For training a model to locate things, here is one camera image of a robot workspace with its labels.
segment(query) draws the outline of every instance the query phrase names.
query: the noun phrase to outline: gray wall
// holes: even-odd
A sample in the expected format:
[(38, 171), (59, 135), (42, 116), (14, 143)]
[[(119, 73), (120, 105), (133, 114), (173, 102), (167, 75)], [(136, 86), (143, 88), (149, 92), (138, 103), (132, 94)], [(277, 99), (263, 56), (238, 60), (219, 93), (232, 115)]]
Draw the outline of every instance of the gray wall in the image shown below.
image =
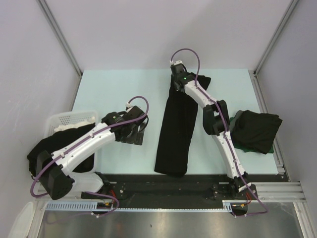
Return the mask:
[(35, 0), (0, 1), (0, 237), (30, 196), (26, 155), (68, 111), (79, 78)]
[(268, 110), (284, 120), (278, 137), (292, 180), (317, 221), (317, 1), (302, 0), (259, 74)]
[[(291, 0), (47, 0), (84, 69), (254, 69)], [(188, 68), (197, 60), (188, 52)]]

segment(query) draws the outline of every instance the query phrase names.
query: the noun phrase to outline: white laundry basket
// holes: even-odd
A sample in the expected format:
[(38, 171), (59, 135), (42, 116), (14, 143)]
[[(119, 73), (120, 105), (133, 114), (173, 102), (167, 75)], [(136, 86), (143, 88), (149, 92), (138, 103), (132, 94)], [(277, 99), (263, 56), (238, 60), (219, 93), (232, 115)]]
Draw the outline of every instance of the white laundry basket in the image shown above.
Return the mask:
[[(96, 111), (74, 111), (53, 115), (46, 121), (44, 138), (53, 135), (54, 129), (60, 125), (90, 121), (92, 117), (95, 117), (96, 124), (99, 123), (99, 115)], [(95, 153), (94, 168), (91, 170), (93, 172), (96, 171), (97, 157), (97, 153)]]

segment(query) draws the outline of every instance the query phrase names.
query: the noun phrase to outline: light blue table surface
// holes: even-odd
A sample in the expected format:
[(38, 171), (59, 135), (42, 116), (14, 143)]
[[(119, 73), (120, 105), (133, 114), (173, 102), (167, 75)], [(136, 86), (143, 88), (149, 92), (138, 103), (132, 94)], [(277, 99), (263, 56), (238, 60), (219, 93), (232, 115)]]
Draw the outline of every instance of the light blue table surface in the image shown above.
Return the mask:
[[(201, 69), (200, 75), (211, 77), (208, 92), (227, 103), (229, 116), (238, 110), (260, 112), (249, 73), (246, 69)], [(100, 119), (110, 112), (125, 109), (126, 102), (136, 95), (150, 104), (149, 125), (143, 145), (119, 142), (106, 145), (98, 153), (97, 171), (108, 174), (158, 174), (154, 172), (159, 133), (170, 87), (170, 70), (86, 70), (74, 104), (74, 111), (96, 110)], [(145, 110), (142, 99), (134, 105)], [(199, 108), (189, 149), (188, 174), (225, 174), (225, 165), (216, 146), (202, 125)], [(272, 154), (244, 153), (237, 149), (244, 168), (250, 174), (277, 174)]]

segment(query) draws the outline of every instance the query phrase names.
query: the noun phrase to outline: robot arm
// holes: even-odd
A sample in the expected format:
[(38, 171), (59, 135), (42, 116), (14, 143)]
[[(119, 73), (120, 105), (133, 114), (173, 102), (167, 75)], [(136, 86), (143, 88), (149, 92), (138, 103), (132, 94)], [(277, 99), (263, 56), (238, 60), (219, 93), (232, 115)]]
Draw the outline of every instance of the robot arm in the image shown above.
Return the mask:
[[(239, 172), (241, 176), (243, 176), (244, 180), (247, 180), (247, 173), (236, 154), (230, 132), (226, 131), (226, 128), (228, 128), (229, 125), (229, 115), (226, 102), (224, 100), (218, 101), (210, 96), (200, 86), (199, 82), (195, 82), (194, 76), (184, 70), (182, 61), (176, 61), (175, 63), (171, 62), (171, 70), (175, 90), (189, 95), (203, 109), (203, 127), (205, 132), (208, 135), (211, 135), (215, 140), (225, 163), (227, 176), (232, 179), (234, 189), (236, 192), (243, 191), (246, 189), (246, 186), (241, 181), (235, 162), (237, 163)], [(221, 115), (215, 116), (215, 113), (219, 114), (218, 108), (222, 112), (226, 125), (223, 124)]]
[(104, 182), (98, 174), (79, 174), (73, 170), (101, 147), (114, 141), (125, 142), (136, 128), (144, 125), (147, 111), (128, 106), (126, 111), (107, 114), (92, 130), (65, 148), (52, 154), (43, 151), (38, 155), (37, 177), (53, 200), (64, 197), (70, 191), (97, 192), (101, 189)]

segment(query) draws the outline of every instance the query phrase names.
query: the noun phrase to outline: purple cable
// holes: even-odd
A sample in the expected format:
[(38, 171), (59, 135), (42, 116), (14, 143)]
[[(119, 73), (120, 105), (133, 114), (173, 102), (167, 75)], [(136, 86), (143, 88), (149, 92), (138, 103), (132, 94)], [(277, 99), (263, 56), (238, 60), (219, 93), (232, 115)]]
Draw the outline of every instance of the purple cable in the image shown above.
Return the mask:
[[(117, 198), (113, 197), (113, 196), (110, 196), (110, 195), (105, 195), (105, 194), (100, 194), (100, 193), (95, 193), (95, 192), (86, 192), (88, 194), (91, 194), (91, 195), (95, 195), (95, 196), (102, 196), (102, 197), (106, 197), (106, 198), (110, 198), (112, 200), (114, 200), (116, 202), (116, 207), (113, 208), (112, 210), (104, 213), (104, 214), (100, 214), (100, 215), (97, 215), (96, 217), (104, 217), (104, 216), (107, 216), (107, 215), (110, 215), (111, 213), (113, 213), (116, 209), (118, 209), (120, 203), (118, 201)], [(68, 221), (69, 219), (71, 218), (74, 218), (74, 217), (78, 217), (78, 216), (81, 216), (81, 215), (93, 215), (91, 212), (82, 212), (82, 213), (77, 213), (77, 214), (74, 214), (74, 215), (71, 215), (71, 216), (68, 216), (66, 218), (62, 218), (62, 219), (58, 219), (54, 222), (49, 222), (47, 221), (46, 219), (46, 223), (49, 224), (49, 225), (53, 225), (53, 224), (56, 224), (56, 223), (60, 223), (60, 222), (64, 222), (64, 221)]]
[(226, 140), (226, 142), (227, 142), (227, 144), (228, 144), (228, 146), (229, 146), (230, 152), (231, 152), (231, 154), (232, 154), (232, 156), (233, 156), (233, 159), (234, 159), (233, 162), (234, 162), (234, 164), (235, 164), (235, 167), (236, 167), (236, 170), (237, 170), (237, 172), (238, 172), (238, 175), (240, 176), (240, 178), (241, 178), (243, 184), (246, 186), (246, 188), (249, 190), (249, 192), (252, 194), (252, 196), (253, 196), (253, 197), (259, 202), (259, 204), (265, 209), (265, 211), (263, 211), (263, 212), (254, 212), (254, 213), (250, 213), (250, 214), (246, 214), (246, 215), (242, 215), (242, 216), (237, 216), (237, 215), (235, 215), (233, 212), (232, 212), (232, 214), (233, 214), (235, 217), (247, 217), (247, 216), (254, 216), (254, 215), (260, 215), (260, 214), (268, 213), (268, 207), (265, 206), (265, 205), (259, 200), (259, 198), (252, 192), (252, 190), (250, 189), (250, 187), (248, 186), (247, 182), (244, 180), (244, 178), (242, 177), (242, 175), (241, 175), (241, 173), (240, 173), (240, 171), (239, 171), (239, 166), (238, 166), (236, 157), (235, 157), (235, 155), (234, 155), (234, 152), (233, 152), (233, 149), (232, 149), (232, 147), (231, 147), (231, 145), (230, 145), (230, 142), (229, 142), (229, 140), (228, 140), (228, 137), (226, 136), (226, 132), (229, 131), (229, 130), (228, 130), (228, 127), (227, 127), (227, 123), (226, 123), (226, 121), (225, 121), (225, 119), (224, 119), (224, 116), (223, 116), (223, 114), (222, 114), (222, 111), (221, 111), (221, 109), (220, 109), (218, 103), (216, 103), (213, 99), (211, 99), (211, 98), (208, 96), (207, 92), (206, 92), (204, 89), (200, 88), (200, 87), (197, 85), (197, 78), (198, 78), (198, 73), (199, 73), (199, 70), (200, 70), (200, 59), (199, 59), (198, 54), (197, 54), (194, 50), (192, 50), (192, 49), (183, 48), (183, 49), (177, 50), (177, 51), (172, 55), (170, 61), (173, 61), (174, 56), (175, 56), (178, 52), (180, 52), (180, 51), (191, 51), (191, 52), (193, 52), (193, 53), (196, 55), (197, 60), (198, 60), (198, 69), (197, 69), (197, 73), (196, 73), (196, 77), (195, 77), (195, 86), (196, 86), (196, 88), (197, 88), (210, 102), (213, 102), (213, 103), (216, 105), (217, 110), (218, 110), (218, 112), (219, 112), (219, 114), (220, 114), (222, 123), (223, 123), (223, 125), (224, 125), (223, 138), (225, 138), (225, 140)]
[[(148, 102), (148, 100), (147, 100), (145, 97), (143, 97), (143, 96), (135, 96), (135, 97), (131, 98), (128, 103), (131, 103), (131, 102), (132, 102), (134, 99), (136, 99), (136, 98), (141, 98), (141, 99), (143, 99), (143, 100), (145, 101), (145, 103), (147, 104), (147, 109), (146, 109), (145, 113), (144, 113), (142, 116), (140, 116), (140, 117), (138, 117), (138, 118), (136, 118), (136, 119), (127, 120), (127, 121), (123, 121), (123, 122), (120, 122), (120, 123), (117, 123), (117, 124), (109, 125), (109, 126), (107, 126), (107, 127), (105, 127), (105, 128), (102, 128), (102, 129), (100, 129), (100, 130), (94, 132), (94, 133), (93, 133), (93, 136), (98, 135), (100, 132), (103, 132), (103, 131), (105, 131), (105, 130), (108, 130), (108, 129), (112, 128), (112, 127), (116, 127), (116, 126), (119, 126), (119, 125), (124, 125), (124, 124), (128, 124), (128, 123), (132, 123), (132, 122), (135, 122), (135, 121), (138, 121), (138, 120), (141, 120), (141, 119), (145, 118), (145, 117), (147, 116), (148, 112), (149, 112), (149, 102)], [(72, 151), (72, 150), (75, 149), (76, 147), (80, 146), (82, 143), (84, 143), (85, 141), (87, 141), (87, 140), (90, 139), (90, 138), (91, 138), (90, 136), (87, 136), (86, 138), (82, 139), (82, 140), (79, 141), (77, 144), (75, 144), (74, 146), (72, 146), (71, 148), (69, 148), (68, 150), (66, 150), (66, 151), (64, 152), (64, 154), (68, 154), (70, 151)], [(39, 198), (39, 197), (43, 197), (43, 196), (45, 196), (45, 195), (48, 194), (47, 192), (42, 193), (42, 194), (38, 194), (38, 195), (35, 194), (35, 193), (34, 193), (34, 186), (35, 186), (36, 182), (39, 180), (39, 178), (42, 176), (42, 174), (43, 174), (52, 164), (54, 164), (54, 163), (55, 163), (57, 160), (59, 160), (60, 158), (62, 158), (61, 155), (57, 156), (55, 159), (53, 159), (51, 162), (49, 162), (49, 163), (39, 172), (38, 175), (36, 175), (36, 177), (35, 177), (34, 180), (33, 180), (32, 185), (31, 185), (31, 189), (30, 189), (30, 193), (31, 193), (31, 196), (32, 196), (32, 197)]]

